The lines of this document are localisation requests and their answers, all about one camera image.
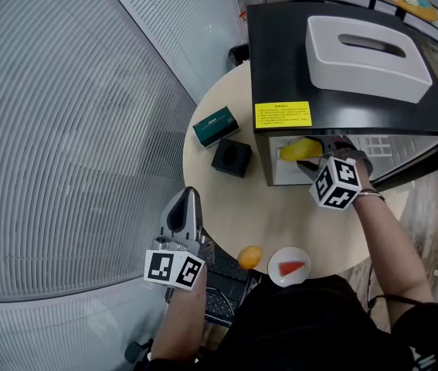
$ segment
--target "orange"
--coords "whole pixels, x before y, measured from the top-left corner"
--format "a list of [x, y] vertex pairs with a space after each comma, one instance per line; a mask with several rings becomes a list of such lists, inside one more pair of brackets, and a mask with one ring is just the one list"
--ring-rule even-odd
[[258, 246], [248, 246], [241, 250], [237, 260], [243, 269], [253, 269], [262, 259], [263, 251]]

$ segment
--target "green box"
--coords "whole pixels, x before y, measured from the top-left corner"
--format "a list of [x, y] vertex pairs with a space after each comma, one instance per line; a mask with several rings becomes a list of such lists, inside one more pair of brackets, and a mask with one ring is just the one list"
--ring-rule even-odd
[[239, 130], [239, 125], [225, 106], [219, 111], [209, 115], [203, 121], [193, 125], [196, 136], [203, 147], [214, 145], [221, 138], [225, 138]]

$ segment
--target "yellow warning label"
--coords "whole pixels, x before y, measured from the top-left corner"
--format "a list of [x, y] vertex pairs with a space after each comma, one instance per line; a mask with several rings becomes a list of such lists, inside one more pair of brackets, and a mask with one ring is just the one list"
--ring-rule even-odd
[[256, 128], [310, 127], [308, 102], [255, 104]]

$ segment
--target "bracelet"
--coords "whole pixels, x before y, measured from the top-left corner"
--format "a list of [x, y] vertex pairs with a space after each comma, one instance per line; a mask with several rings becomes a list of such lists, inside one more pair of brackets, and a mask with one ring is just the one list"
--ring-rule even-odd
[[385, 202], [384, 196], [376, 189], [362, 189], [358, 196], [378, 196], [383, 202]]

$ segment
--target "white plate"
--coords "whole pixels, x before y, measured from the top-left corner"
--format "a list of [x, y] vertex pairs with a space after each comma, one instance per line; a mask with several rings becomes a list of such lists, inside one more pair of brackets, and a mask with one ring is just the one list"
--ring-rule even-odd
[[[304, 267], [282, 277], [279, 273], [279, 263], [288, 261], [301, 261], [304, 263]], [[303, 283], [308, 278], [310, 271], [310, 257], [298, 247], [284, 247], [278, 250], [268, 262], [268, 275], [270, 279], [272, 279], [273, 283], [282, 288], [286, 288], [292, 284]]]

